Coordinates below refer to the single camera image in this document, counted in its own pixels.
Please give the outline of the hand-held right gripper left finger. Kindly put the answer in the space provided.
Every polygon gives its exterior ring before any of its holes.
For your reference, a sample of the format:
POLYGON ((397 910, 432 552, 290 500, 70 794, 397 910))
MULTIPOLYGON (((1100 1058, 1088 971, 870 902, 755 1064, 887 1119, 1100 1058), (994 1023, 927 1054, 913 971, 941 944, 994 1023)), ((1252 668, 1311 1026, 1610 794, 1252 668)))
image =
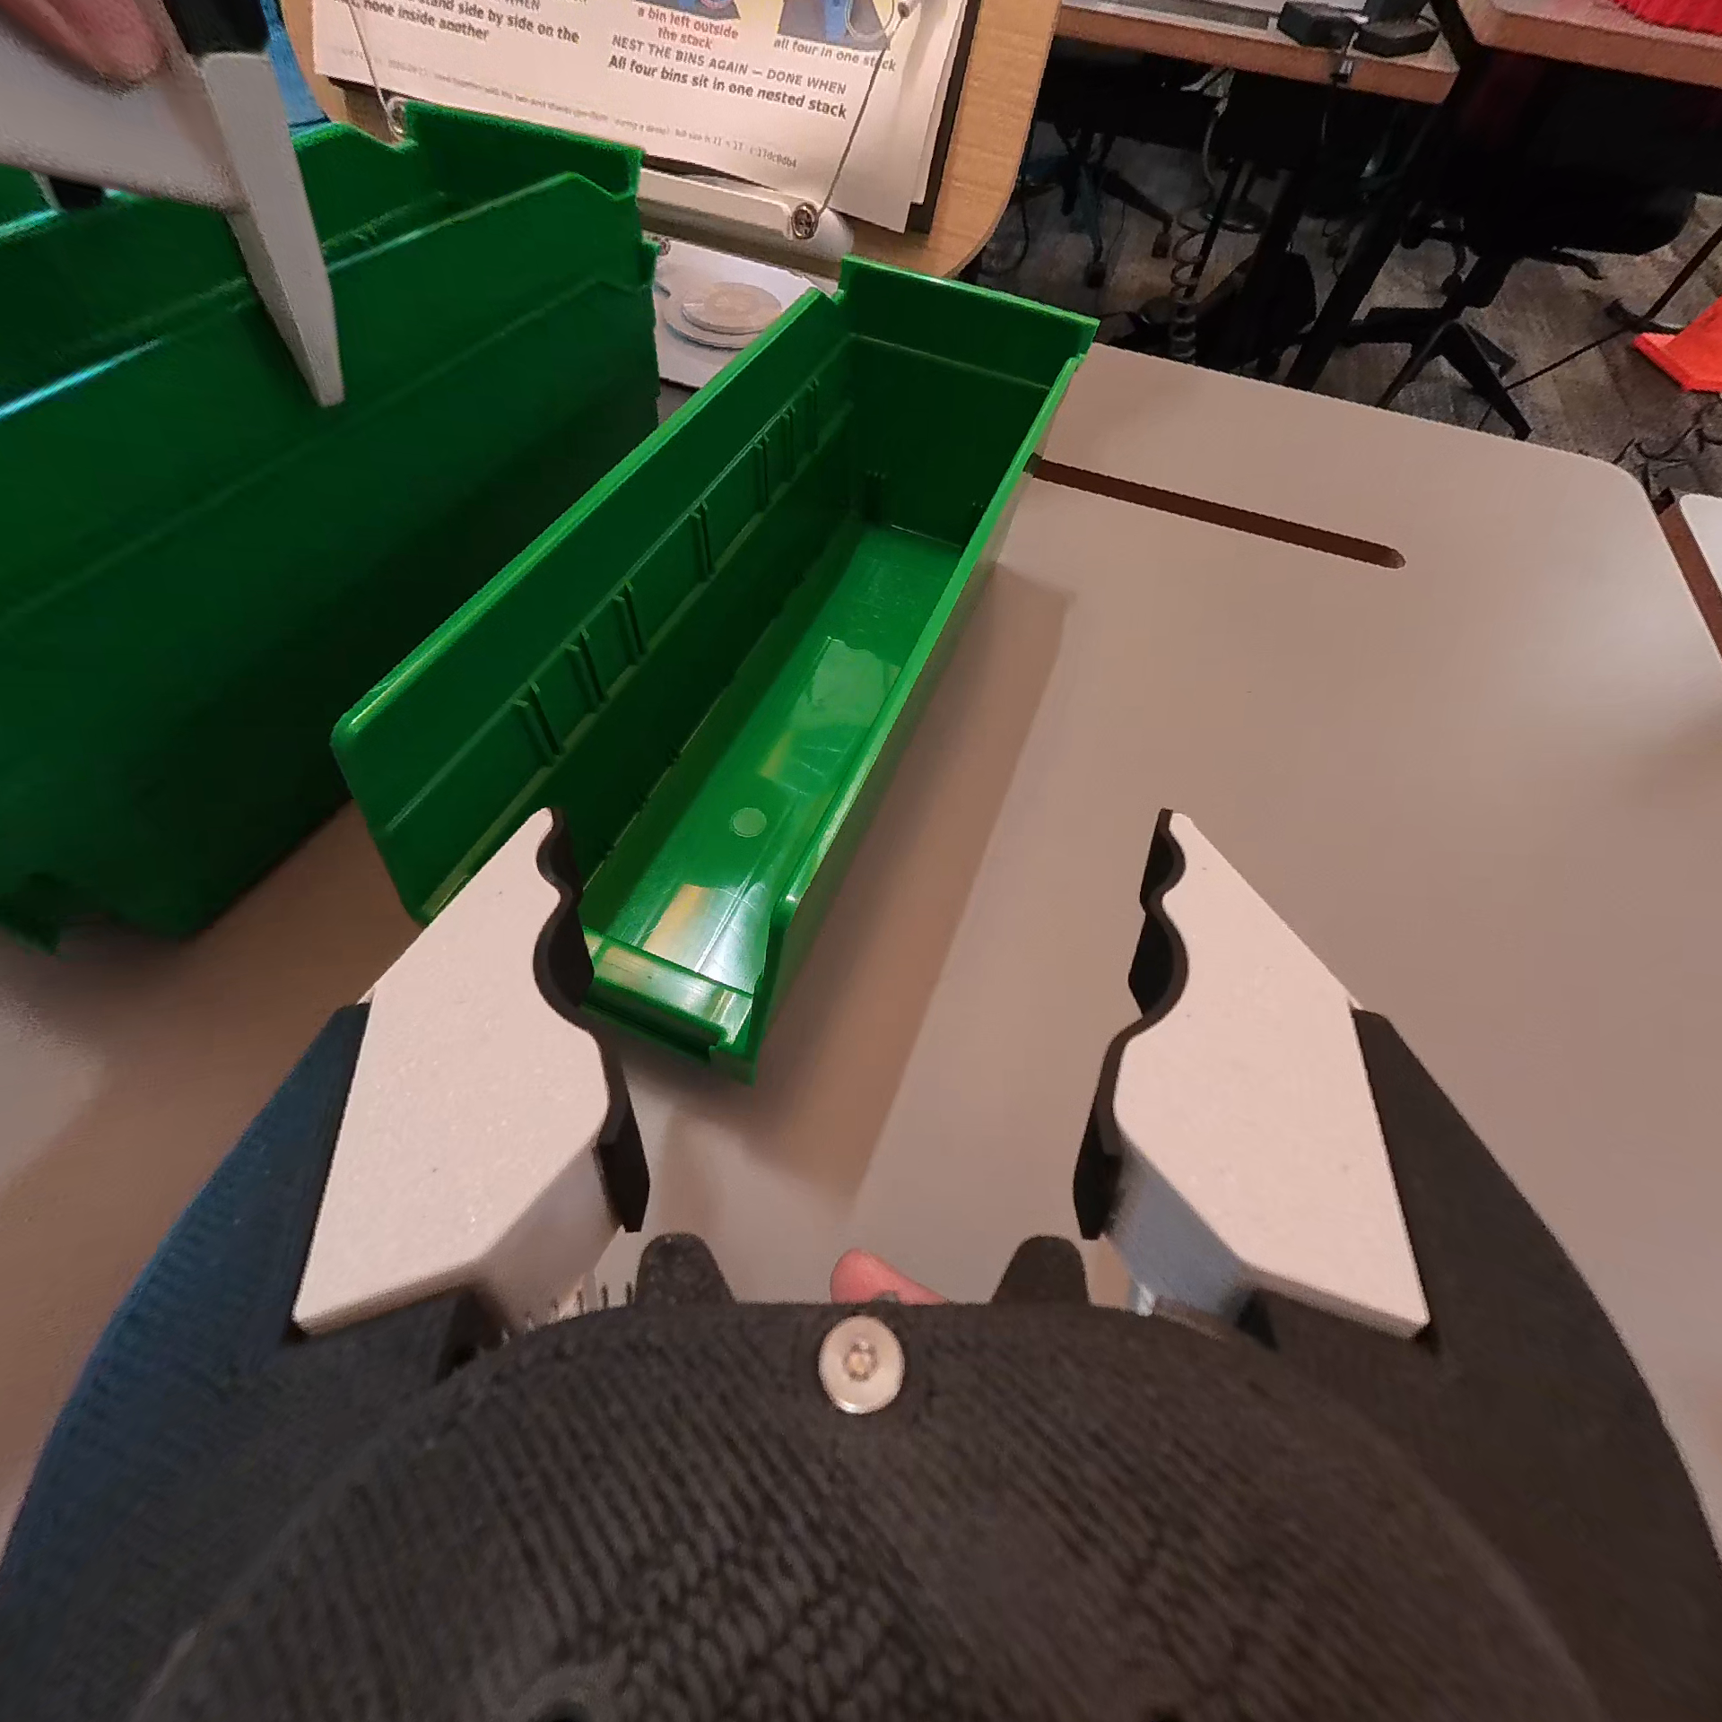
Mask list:
POLYGON ((610 1298, 651 1168, 625 1074, 582 1023, 592 954, 560 812, 533 812, 367 993, 292 1306, 338 1332, 470 1292, 505 1332, 610 1298))

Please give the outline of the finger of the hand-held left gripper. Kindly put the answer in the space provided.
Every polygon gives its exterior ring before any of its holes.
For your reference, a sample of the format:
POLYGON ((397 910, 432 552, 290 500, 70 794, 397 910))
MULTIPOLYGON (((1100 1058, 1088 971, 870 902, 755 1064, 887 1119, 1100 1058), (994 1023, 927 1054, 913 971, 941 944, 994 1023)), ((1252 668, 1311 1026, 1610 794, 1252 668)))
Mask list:
POLYGON ((3 43, 5 164, 221 211, 312 398, 340 404, 334 288, 271 33, 152 32, 141 77, 78 67, 36 32, 3 43))

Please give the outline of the wood-edged background desk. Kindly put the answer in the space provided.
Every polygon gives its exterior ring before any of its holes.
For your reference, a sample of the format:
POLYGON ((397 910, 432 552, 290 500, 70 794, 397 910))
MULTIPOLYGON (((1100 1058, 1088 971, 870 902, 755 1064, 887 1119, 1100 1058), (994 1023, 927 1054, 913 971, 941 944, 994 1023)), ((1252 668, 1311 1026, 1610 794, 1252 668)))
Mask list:
POLYGON ((1441 104, 1453 91, 1459 65, 1443 37, 1423 53, 1386 59, 1362 49, 1309 47, 1281 32, 1281 10, 1281 4, 1075 2, 1061 4, 1055 35, 1419 104, 1441 104))
POLYGON ((1488 49, 1721 89, 1721 35, 1642 20, 1614 2, 1459 2, 1488 49))

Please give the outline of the orange traffic cone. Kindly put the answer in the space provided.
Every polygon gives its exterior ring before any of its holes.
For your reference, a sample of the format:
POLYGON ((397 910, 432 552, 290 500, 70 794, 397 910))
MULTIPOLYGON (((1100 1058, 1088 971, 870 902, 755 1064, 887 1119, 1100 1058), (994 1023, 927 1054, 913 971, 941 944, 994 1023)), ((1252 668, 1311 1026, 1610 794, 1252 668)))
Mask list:
POLYGON ((1683 329, 1675 333, 1638 333, 1632 347, 1677 382, 1681 390, 1719 396, 1722 392, 1721 321, 1722 303, 1715 299, 1707 311, 1693 317, 1683 329))

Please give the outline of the black office chair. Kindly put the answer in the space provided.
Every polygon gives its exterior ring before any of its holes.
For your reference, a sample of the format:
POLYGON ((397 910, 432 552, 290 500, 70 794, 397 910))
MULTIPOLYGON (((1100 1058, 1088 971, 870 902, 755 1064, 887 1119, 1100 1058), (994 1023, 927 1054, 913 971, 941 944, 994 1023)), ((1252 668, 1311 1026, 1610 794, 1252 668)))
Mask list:
POLYGON ((1445 361, 1518 439, 1532 426, 1500 368, 1510 357, 1467 317, 1522 264, 1587 268, 1673 242, 1699 195, 1719 195, 1721 95, 1691 83, 1553 59, 1494 57, 1459 110, 1453 152, 1413 207, 1404 242, 1449 240, 1471 264, 1437 307, 1376 307, 1342 339, 1404 347, 1378 406, 1445 361))

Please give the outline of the instruction sheet on clipboard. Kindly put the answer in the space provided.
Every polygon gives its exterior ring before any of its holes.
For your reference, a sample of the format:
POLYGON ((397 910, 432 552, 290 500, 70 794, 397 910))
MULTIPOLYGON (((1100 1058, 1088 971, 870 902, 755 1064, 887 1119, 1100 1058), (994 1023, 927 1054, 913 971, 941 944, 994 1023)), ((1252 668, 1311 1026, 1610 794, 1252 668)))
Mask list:
MULTIPOLYGON (((318 75, 314 4, 284 2, 281 10, 292 53, 320 110, 377 140, 391 140, 385 104, 371 85, 351 89, 318 75)), ((848 219, 854 254, 937 278, 958 278, 976 262, 1017 183, 1059 16, 1057 2, 974 4, 970 20, 976 28, 931 225, 897 232, 848 219)), ((811 274, 822 284, 836 282, 842 270, 840 262, 799 260, 783 248, 759 250, 759 258, 811 274)))

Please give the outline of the printed instruction sheet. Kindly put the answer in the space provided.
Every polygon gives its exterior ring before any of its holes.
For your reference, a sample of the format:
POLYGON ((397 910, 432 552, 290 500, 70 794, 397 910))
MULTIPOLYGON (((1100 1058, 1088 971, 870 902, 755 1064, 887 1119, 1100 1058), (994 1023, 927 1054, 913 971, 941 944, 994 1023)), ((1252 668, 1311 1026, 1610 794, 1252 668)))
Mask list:
POLYGON ((328 79, 629 144, 905 231, 968 4, 318 2, 328 79))

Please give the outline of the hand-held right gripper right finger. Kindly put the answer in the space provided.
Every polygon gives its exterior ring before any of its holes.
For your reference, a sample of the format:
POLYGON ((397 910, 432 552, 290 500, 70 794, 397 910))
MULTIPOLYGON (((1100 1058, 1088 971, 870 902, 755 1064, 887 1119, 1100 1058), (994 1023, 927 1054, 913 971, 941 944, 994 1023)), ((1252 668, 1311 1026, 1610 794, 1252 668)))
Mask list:
POLYGON ((1236 1326, 1258 1294, 1394 1340, 1431 1306, 1348 987, 1222 851, 1159 812, 1130 987, 1073 1172, 1130 1308, 1236 1326))

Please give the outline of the person's left hand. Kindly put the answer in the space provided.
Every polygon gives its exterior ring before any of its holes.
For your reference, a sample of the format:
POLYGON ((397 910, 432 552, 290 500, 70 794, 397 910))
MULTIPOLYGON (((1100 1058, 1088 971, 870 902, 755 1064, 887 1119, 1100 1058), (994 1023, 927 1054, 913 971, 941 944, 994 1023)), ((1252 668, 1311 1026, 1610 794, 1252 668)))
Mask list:
POLYGON ((137 2, 9 2, 7 12, 66 63, 123 89, 158 75, 168 55, 137 2))

